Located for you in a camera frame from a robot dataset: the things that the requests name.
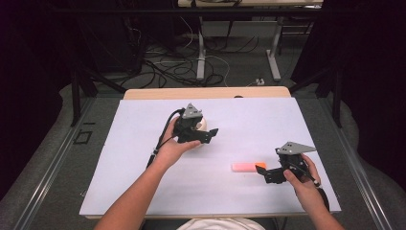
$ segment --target wooden tabletop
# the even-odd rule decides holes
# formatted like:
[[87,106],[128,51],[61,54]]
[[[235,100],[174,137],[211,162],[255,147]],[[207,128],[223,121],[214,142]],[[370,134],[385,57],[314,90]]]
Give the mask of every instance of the wooden tabletop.
[[[178,0],[179,7],[191,6],[192,0]],[[323,0],[242,0],[241,7],[313,6],[322,5]],[[197,7],[231,7],[231,3],[210,3],[196,0]]]
[[290,98],[284,86],[128,89],[124,100]]

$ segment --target hand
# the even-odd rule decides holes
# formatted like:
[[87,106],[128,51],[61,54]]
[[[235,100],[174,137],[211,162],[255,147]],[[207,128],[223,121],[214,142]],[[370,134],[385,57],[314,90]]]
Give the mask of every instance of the hand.
[[179,160],[179,158],[185,151],[191,150],[201,144],[200,141],[191,141],[179,144],[175,140],[173,140],[173,129],[178,118],[179,117],[174,118],[172,119],[172,121],[170,121],[167,131],[165,132],[161,142],[164,143],[167,140],[168,141],[161,148],[159,148],[156,159],[153,162],[153,164],[159,164],[166,169],[176,163],[176,161]]
[[[321,183],[320,176],[317,173],[317,169],[313,161],[311,161],[311,159],[304,154],[302,154],[302,158],[308,165],[311,176]],[[317,191],[313,181],[311,181],[307,176],[304,175],[300,181],[290,170],[285,170],[283,174],[287,181],[289,181],[289,183],[295,189],[299,202],[301,202],[303,209],[308,214],[311,215],[318,212],[320,209],[326,209],[322,196]]]

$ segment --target gray carpet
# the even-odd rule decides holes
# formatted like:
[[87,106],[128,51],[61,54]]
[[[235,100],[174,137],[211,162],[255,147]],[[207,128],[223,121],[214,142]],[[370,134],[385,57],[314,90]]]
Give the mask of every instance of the gray carpet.
[[[230,50],[237,47],[240,40],[230,42]],[[263,49],[267,41],[260,41],[258,48],[248,54],[215,54],[218,58],[226,60],[230,71],[225,67],[224,61],[213,57],[213,66],[217,74],[228,73],[227,84],[229,86],[246,86],[255,78],[264,78],[265,85],[286,85],[292,82],[289,76],[300,54],[301,47],[305,44],[305,37],[290,36],[283,40],[282,55],[277,56],[277,61],[283,77],[281,82],[272,81]],[[148,83],[151,76],[140,76],[128,80],[124,86],[136,88]],[[157,87],[155,80],[150,87]],[[168,80],[166,87],[185,87],[181,83]],[[61,146],[66,147],[66,155],[60,162],[60,168],[55,178],[50,181],[49,190],[44,191],[44,196],[39,198],[37,209],[33,211],[32,218],[23,218],[27,229],[91,229],[95,225],[94,220],[80,217],[79,207],[83,201],[81,193],[90,183],[92,174],[97,165],[99,154],[110,128],[119,98],[115,98],[115,92],[105,85],[98,84],[102,92],[97,99],[89,101],[88,113],[80,121],[78,128],[72,134],[69,125],[72,119],[72,107],[70,105],[70,89],[63,89],[60,93],[64,98],[63,107],[58,120],[50,130],[44,142],[34,154],[23,173],[14,183],[11,190],[0,202],[0,229],[12,229],[18,222],[24,209],[40,184],[48,167],[53,164],[56,153]],[[314,85],[297,92],[294,96],[298,99],[304,118],[313,137],[314,143],[320,153],[330,177],[332,186],[339,196],[339,203],[343,212],[334,214],[347,229],[376,229],[375,222],[365,204],[363,195],[358,189],[354,177],[350,173],[348,162],[344,157],[343,147],[337,141],[334,126],[328,121],[327,114],[323,112],[320,100],[313,93]],[[343,130],[356,148],[357,128],[350,116],[350,111],[342,108]],[[75,137],[79,132],[91,131],[89,142],[75,145],[75,140],[64,143],[67,133],[71,132]],[[81,135],[76,142],[85,141],[85,134]],[[391,179],[376,169],[364,164],[371,184],[381,201],[382,208],[389,217],[393,229],[406,229],[405,205],[406,195]],[[289,218],[286,229],[314,229],[307,217]]]

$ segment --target desk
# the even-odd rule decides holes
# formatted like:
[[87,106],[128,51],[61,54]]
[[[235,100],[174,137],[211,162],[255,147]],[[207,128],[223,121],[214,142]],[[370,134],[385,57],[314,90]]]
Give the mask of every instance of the desk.
[[[247,160],[265,161],[269,169],[278,168],[274,148],[286,141],[314,146],[296,100],[284,87],[235,87],[128,90],[110,128],[81,215],[94,219],[104,214],[144,171],[170,113],[187,103],[202,109],[208,129],[218,127],[219,132],[209,145],[188,151],[169,169],[146,218],[305,213],[287,182],[266,184],[255,172],[231,172],[233,162]],[[341,211],[318,153],[308,155],[318,168],[331,211]]]
[[[178,0],[179,7],[190,8],[192,0]],[[196,0],[198,8],[213,8],[213,7],[232,7],[231,3],[209,3]],[[242,0],[238,4],[239,7],[296,7],[296,6],[309,6],[321,5],[323,0]],[[229,22],[216,21],[204,22],[200,18],[202,32],[199,33],[199,59],[197,64],[196,77],[199,80],[204,79],[205,56],[206,50],[204,48],[204,36],[227,36],[227,27]],[[279,39],[282,33],[283,18],[279,17],[278,21],[248,21],[248,22],[234,22],[233,29],[229,36],[271,36],[271,49],[266,50],[269,66],[272,72],[274,81],[280,81],[281,75],[278,69],[278,64],[275,60]]]

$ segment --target table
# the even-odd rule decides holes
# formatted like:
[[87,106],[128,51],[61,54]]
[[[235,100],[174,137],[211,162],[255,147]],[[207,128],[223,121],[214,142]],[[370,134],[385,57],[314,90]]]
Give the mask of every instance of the table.
[[[101,152],[79,212],[81,215],[90,219],[102,216],[145,169],[162,131],[163,124],[158,121],[166,120],[170,114],[163,110],[172,110],[172,107],[175,110],[188,102],[203,110],[209,129],[219,127],[219,132],[209,145],[188,151],[169,169],[149,206],[147,219],[275,217],[305,213],[287,182],[266,184],[257,173],[231,172],[231,163],[242,160],[263,160],[269,169],[278,168],[273,149],[288,141],[287,137],[294,139],[289,141],[314,146],[296,100],[290,98],[285,87],[219,87],[128,90]],[[265,119],[270,112],[272,119]],[[250,121],[245,123],[250,129],[244,124],[238,128],[232,123],[240,124],[241,119]],[[237,141],[224,144],[230,140]],[[250,153],[241,154],[241,150]],[[318,167],[331,211],[341,211],[318,153],[308,155]]]
[[[178,0],[179,7],[190,8],[192,0]],[[234,2],[230,3],[210,3],[195,1],[198,8],[214,7],[232,7]],[[242,0],[239,7],[296,7],[296,6],[313,6],[322,5],[323,0]],[[269,66],[274,81],[280,81],[281,75],[278,64],[275,60],[280,36],[282,34],[283,17],[278,17],[277,21],[235,21],[230,34],[227,34],[226,28],[229,25],[227,21],[203,21],[200,17],[201,32],[199,33],[199,58],[197,62],[196,78],[204,79],[204,67],[206,50],[204,48],[204,36],[262,36],[272,37],[271,49],[266,50]]]

